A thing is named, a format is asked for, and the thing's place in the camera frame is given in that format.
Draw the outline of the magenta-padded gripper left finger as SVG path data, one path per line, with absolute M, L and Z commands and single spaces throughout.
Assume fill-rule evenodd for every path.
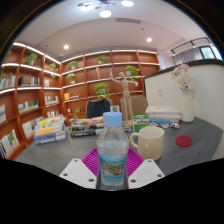
M 97 149 L 92 149 L 81 159 L 73 158 L 60 177 L 78 186 L 95 189 L 99 171 Z

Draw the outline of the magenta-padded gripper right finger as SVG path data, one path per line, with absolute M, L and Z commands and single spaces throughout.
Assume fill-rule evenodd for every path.
M 129 149 L 126 162 L 127 186 L 140 188 L 164 177 L 152 159 L 144 159 L 135 150 Z

